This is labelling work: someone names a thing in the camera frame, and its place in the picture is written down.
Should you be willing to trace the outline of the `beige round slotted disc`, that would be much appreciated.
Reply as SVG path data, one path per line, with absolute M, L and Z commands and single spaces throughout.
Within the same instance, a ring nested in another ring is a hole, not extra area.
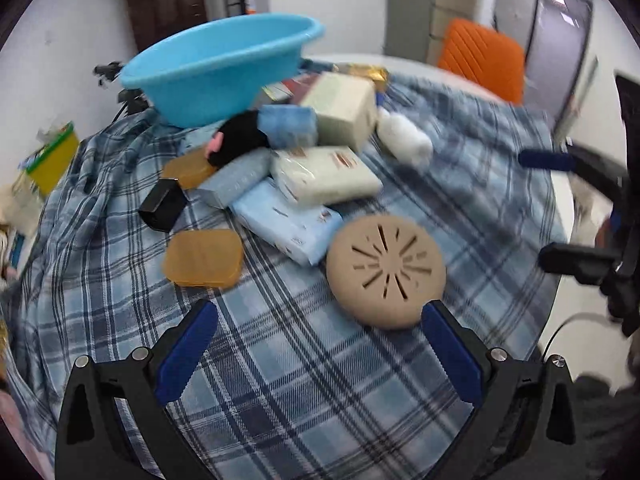
M 340 307 L 367 326 L 416 326 L 424 304 L 442 298 L 446 266 L 416 222 L 368 214 L 346 223 L 326 253 L 326 279 Z

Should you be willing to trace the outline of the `orange chair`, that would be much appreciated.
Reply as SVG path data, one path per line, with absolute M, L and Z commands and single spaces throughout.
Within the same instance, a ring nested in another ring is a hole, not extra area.
M 512 38 L 454 18 L 448 25 L 437 67 L 521 105 L 525 87 L 525 52 Z

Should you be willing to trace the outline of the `white lotion bottle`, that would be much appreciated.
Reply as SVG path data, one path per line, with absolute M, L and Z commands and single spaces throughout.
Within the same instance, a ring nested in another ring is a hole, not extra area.
M 431 139 L 403 114 L 379 107 L 376 134 L 384 148 L 406 166 L 422 169 L 432 160 Z

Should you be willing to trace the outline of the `blue plaid cloth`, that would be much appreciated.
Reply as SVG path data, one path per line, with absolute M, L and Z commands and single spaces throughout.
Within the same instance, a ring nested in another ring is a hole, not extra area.
M 396 214 L 436 240 L 444 301 L 488 346 L 536 349 L 558 281 L 539 249 L 565 236 L 550 176 L 518 163 L 548 148 L 544 115 L 395 76 L 384 105 L 431 139 L 422 170 L 368 146 L 377 196 L 345 219 Z M 468 417 L 418 330 L 381 332 L 335 302 L 320 266 L 300 266 L 243 232 L 227 290 L 182 288 L 162 270 L 169 238 L 137 210 L 184 132 L 148 110 L 83 140 L 44 205 L 28 263 L 1 296 L 9 389 L 27 441 L 53 460 L 64 387 L 78 356 L 118 360 L 150 346 L 194 302 L 213 300 L 216 336 L 168 413 L 225 479 L 420 479 Z

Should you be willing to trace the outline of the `gold foil packet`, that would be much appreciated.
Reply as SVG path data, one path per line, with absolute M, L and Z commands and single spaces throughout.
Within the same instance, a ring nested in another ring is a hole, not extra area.
M 384 93 L 390 73 L 383 66 L 358 63 L 335 63 L 332 67 L 335 73 L 369 79 L 374 83 L 375 91 Z

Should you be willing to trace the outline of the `cream green box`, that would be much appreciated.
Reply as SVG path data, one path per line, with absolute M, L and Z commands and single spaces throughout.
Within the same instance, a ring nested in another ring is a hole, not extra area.
M 375 86 L 366 78 L 323 73 L 300 102 L 317 117 L 319 145 L 348 146 L 359 153 L 378 120 Z

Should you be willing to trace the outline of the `black small box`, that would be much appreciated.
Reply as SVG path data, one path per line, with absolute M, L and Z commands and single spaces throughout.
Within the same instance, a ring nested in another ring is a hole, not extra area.
M 153 231 L 169 233 L 187 203 L 177 179 L 160 179 L 139 206 L 138 215 Z

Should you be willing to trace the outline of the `white tissue pack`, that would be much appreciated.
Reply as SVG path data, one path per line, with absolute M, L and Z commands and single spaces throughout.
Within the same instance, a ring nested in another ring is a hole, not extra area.
M 383 188 L 382 181 L 347 146 L 275 151 L 271 175 L 283 195 L 301 207 L 370 197 Z

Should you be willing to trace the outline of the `light blue tissue pack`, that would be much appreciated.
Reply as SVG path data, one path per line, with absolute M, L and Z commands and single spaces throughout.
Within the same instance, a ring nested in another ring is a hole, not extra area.
M 326 206 L 289 202 L 271 178 L 260 181 L 230 209 L 242 226 L 301 266 L 316 266 L 343 225 L 342 216 Z

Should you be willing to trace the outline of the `yellow green bin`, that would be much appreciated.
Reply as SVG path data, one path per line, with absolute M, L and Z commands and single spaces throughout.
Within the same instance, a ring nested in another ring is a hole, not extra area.
M 79 139 L 73 122 L 51 130 L 52 140 L 22 162 L 21 168 L 43 197 L 47 197 L 66 173 Z

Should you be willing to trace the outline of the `blue small pack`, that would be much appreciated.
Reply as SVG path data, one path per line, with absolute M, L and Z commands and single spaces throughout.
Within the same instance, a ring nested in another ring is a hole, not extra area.
M 264 105 L 258 110 L 257 129 L 265 133 L 274 150 L 312 148 L 318 144 L 318 120 L 311 107 Z

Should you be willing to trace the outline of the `grey blue tissue pack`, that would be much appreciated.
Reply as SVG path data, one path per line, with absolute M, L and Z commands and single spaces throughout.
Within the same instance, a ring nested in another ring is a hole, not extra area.
M 270 174 L 272 151 L 258 148 L 232 160 L 216 171 L 196 190 L 198 196 L 216 209 L 226 209 Z

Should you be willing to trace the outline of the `black fluffy item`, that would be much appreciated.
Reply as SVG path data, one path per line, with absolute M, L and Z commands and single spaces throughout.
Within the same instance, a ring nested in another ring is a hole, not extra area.
M 268 136 L 258 129 L 258 111 L 247 110 L 226 120 L 206 144 L 205 157 L 219 170 L 258 148 L 270 148 Z

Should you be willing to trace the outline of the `blue plastic basin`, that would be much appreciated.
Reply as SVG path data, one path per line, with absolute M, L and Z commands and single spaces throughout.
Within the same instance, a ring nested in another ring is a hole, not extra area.
M 303 48 L 324 26 L 288 13 L 239 15 L 178 32 L 119 73 L 171 125 L 201 127 L 247 110 L 268 84 L 297 74 Z

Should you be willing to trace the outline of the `dark brown door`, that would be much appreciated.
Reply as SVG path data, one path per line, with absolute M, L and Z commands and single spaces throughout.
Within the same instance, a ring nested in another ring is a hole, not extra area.
M 207 22 L 205 0 L 126 0 L 139 52 L 160 40 Z

